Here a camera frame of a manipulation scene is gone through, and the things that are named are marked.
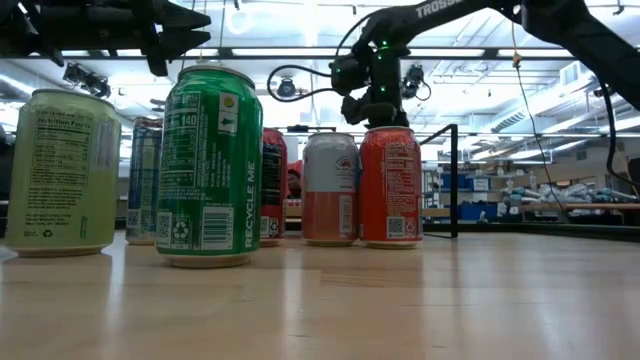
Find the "blue storage bin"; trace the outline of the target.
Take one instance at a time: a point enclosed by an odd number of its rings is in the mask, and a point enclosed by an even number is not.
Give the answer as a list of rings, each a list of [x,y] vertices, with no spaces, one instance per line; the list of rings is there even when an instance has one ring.
[[[461,203],[458,205],[458,217],[464,221],[477,221],[481,214],[486,218],[495,218],[497,216],[496,203]]]
[[[453,177],[450,173],[440,176],[440,188],[443,192],[453,189]],[[462,192],[488,192],[491,189],[491,179],[476,177],[473,174],[458,174],[457,189]]]

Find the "black aluminium table frame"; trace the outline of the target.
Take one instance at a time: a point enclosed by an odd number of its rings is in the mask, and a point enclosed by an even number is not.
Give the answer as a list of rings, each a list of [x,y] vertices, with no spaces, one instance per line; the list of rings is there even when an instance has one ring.
[[[527,233],[640,244],[640,227],[558,223],[458,223],[458,233]]]

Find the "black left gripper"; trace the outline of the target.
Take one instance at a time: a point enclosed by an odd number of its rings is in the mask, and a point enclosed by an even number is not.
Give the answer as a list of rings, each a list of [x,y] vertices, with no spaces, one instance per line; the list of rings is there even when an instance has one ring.
[[[36,10],[29,52],[58,65],[64,51],[142,48],[151,73],[167,76],[167,62],[211,39],[193,31],[211,24],[208,15],[169,0],[38,0]],[[178,31],[157,33],[157,25]]]

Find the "black framed overhead light bar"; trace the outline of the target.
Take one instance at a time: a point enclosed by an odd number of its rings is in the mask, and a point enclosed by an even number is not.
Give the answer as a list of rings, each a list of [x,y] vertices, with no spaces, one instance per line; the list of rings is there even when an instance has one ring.
[[[512,48],[500,47],[414,47],[405,58],[420,60],[498,60],[506,61],[512,58]],[[203,47],[188,50],[180,54],[177,59],[211,59],[211,60],[247,60],[247,59],[293,59],[293,60],[331,60],[336,50],[329,47]],[[526,47],[519,48],[518,53],[523,58],[551,61],[574,59],[567,50],[561,48]],[[97,59],[97,60],[139,60],[145,56],[139,49],[118,50],[111,55],[106,50],[67,50],[62,52],[64,59]]]

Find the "pink white grapefruit can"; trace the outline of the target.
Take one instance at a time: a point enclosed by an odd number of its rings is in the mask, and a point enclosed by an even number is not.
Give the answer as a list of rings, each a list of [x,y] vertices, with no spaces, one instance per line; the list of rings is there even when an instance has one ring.
[[[302,238],[350,246],[358,238],[358,148],[348,133],[316,133],[303,150]]]

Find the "black metal shelf frame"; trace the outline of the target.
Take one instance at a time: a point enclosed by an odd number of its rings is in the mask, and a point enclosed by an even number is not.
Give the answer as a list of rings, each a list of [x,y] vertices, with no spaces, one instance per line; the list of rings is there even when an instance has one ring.
[[[449,231],[450,235],[448,236],[451,240],[456,240],[459,234],[459,215],[458,215],[458,125],[457,124],[449,124],[435,132],[433,135],[422,140],[419,145],[423,146],[431,142],[432,140],[440,137],[441,135],[449,132],[450,133],[450,207],[449,207]]]

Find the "slim blue energy drink can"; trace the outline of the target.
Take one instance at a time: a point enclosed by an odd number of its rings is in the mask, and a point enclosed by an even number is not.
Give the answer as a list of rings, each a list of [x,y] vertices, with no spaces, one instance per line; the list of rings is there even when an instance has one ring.
[[[155,242],[162,135],[161,119],[135,119],[126,218],[126,240],[132,245]]]

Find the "green Sprite soda can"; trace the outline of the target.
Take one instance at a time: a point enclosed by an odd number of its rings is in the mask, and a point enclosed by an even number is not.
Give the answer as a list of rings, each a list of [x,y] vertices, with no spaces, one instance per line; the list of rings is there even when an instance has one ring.
[[[247,263],[260,247],[263,109],[254,82],[183,69],[165,106],[155,247],[180,268]]]

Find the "pile of wrapped supplies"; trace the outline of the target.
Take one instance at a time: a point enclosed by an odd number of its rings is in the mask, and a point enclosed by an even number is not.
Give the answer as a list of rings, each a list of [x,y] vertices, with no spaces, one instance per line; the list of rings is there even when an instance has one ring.
[[[574,184],[564,189],[540,185],[536,190],[524,187],[507,187],[501,190],[513,200],[528,203],[638,203],[636,195],[626,194],[611,188],[592,188],[585,184]]]

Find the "orange Fanta soda can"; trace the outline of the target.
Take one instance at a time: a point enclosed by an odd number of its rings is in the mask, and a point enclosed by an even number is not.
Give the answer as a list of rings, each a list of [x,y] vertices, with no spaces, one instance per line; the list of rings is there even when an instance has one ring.
[[[360,240],[371,248],[413,249],[422,241],[421,153],[408,127],[365,133],[359,148]]]
[[[280,244],[285,229],[287,146],[280,131],[263,129],[260,246]]]

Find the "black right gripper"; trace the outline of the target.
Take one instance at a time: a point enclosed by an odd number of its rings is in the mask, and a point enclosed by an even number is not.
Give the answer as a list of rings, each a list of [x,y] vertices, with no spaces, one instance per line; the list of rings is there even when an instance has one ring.
[[[408,127],[406,113],[389,103],[374,103],[367,106],[368,128],[387,126]]]

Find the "light green beverage can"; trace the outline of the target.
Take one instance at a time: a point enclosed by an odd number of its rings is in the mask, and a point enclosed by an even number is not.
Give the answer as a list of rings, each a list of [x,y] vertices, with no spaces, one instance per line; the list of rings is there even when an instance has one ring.
[[[6,233],[21,257],[90,255],[115,233],[121,124],[109,102],[38,89],[20,109]]]

